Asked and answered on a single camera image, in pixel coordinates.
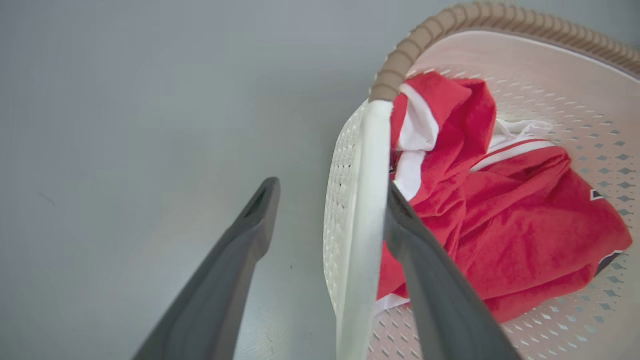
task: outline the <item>clothing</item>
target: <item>clothing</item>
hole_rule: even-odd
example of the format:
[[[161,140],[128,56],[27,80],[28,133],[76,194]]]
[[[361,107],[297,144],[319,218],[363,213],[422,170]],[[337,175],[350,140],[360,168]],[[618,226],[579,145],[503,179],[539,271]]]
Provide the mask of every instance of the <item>clothing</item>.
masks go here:
[[[548,124],[496,121],[485,83],[431,72],[401,87],[391,117],[394,182],[494,317],[516,318],[585,287],[632,242],[616,210],[543,136]],[[378,299],[407,299],[385,246]]]

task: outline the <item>red garment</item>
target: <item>red garment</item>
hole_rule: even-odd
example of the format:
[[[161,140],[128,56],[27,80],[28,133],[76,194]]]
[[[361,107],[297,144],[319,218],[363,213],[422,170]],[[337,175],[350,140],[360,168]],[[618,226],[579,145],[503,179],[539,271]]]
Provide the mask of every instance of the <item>red garment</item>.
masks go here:
[[[585,287],[604,257],[629,247],[619,214],[564,149],[529,136],[490,151],[496,106],[483,81],[429,73],[402,90],[391,118],[392,149],[404,151],[395,182],[499,322]],[[405,181],[415,174],[419,183]],[[390,293],[408,297],[385,246],[378,299]]]

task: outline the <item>beige basket handle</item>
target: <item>beige basket handle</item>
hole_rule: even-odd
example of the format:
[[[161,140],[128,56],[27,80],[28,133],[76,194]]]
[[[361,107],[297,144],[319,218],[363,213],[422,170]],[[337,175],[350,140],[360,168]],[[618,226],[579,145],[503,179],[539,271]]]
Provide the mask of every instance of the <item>beige basket handle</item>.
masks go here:
[[[438,40],[470,30],[515,34],[586,55],[631,76],[640,76],[640,54],[606,35],[551,15],[493,3],[460,4],[415,28],[389,54],[369,101],[393,101],[415,61]]]

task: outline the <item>gray floor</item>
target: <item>gray floor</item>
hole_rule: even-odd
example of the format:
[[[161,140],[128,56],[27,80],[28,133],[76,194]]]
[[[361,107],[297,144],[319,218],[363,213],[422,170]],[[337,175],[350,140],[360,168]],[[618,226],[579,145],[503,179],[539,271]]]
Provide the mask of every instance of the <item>gray floor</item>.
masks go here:
[[[129,359],[267,176],[236,359],[331,359],[333,144],[448,1],[0,0],[0,359]],[[637,0],[527,2],[640,45]]]

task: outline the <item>laundry basket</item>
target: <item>laundry basket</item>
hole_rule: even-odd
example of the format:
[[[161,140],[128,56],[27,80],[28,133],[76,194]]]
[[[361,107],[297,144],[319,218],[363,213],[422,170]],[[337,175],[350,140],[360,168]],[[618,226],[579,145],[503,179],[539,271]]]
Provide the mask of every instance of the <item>laundry basket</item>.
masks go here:
[[[501,4],[463,4],[414,29],[389,54],[335,146],[324,213],[324,275],[337,359],[428,359],[410,307],[373,317],[387,206],[392,101],[437,71],[487,82],[504,120],[553,123],[573,169],[618,210],[635,239],[640,55],[609,37]],[[618,256],[585,289],[502,325],[523,359],[637,359],[640,254]]]

